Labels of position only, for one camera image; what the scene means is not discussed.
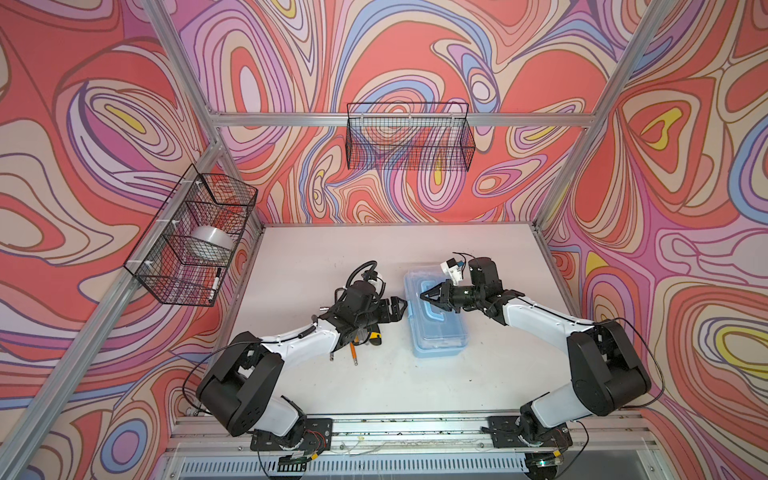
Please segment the orange handled hex key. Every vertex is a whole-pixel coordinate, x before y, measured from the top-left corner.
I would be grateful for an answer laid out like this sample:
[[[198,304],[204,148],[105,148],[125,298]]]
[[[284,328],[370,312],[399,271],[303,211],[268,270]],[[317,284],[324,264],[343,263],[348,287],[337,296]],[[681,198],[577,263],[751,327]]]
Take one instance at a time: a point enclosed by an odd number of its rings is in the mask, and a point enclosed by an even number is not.
[[[352,343],[350,344],[350,350],[351,350],[351,356],[352,356],[352,359],[353,359],[353,363],[357,367],[359,365],[359,363],[358,363],[358,356],[357,356],[357,351],[356,351],[356,345],[357,345],[357,341],[353,340]]]

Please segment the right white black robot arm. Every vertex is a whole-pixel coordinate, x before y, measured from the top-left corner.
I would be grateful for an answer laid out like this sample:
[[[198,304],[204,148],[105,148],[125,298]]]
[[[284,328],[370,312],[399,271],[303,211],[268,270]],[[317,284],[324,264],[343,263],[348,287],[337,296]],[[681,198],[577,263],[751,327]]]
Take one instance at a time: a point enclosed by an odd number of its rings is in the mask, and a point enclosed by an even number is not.
[[[422,291],[422,301],[443,311],[479,311],[568,356],[570,381],[520,407],[510,432],[522,442],[541,444],[570,421],[606,416],[650,391],[650,376],[617,321],[569,316],[507,289],[489,257],[451,259],[441,269],[449,278]]]

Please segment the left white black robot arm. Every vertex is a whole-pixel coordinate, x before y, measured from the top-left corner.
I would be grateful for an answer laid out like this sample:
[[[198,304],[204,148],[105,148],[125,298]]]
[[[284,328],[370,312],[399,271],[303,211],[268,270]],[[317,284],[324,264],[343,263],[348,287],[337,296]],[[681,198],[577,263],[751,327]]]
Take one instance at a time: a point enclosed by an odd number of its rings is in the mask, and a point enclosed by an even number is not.
[[[366,340],[376,326],[401,321],[407,307],[406,300],[355,281],[303,328],[267,338],[238,334],[207,370],[195,397],[233,437],[256,431],[295,441],[304,432],[304,414],[295,402],[274,395],[282,371]]]

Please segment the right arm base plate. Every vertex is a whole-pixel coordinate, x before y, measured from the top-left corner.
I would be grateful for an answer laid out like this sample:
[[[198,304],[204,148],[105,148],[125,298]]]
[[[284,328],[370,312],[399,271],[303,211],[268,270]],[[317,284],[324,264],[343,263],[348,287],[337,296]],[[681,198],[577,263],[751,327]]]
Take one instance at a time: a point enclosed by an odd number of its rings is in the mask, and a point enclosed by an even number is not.
[[[568,427],[543,427],[527,416],[489,416],[480,431],[491,437],[495,448],[554,448],[567,450],[573,445]]]

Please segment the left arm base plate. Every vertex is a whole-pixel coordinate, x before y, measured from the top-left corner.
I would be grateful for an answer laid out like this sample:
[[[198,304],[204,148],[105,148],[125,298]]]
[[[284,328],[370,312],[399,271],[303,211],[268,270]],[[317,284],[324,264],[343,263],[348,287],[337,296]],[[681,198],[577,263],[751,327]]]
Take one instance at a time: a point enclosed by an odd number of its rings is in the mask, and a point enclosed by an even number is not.
[[[320,454],[332,445],[333,425],[330,417],[310,417],[299,419],[284,436],[256,430],[251,437],[250,450]]]

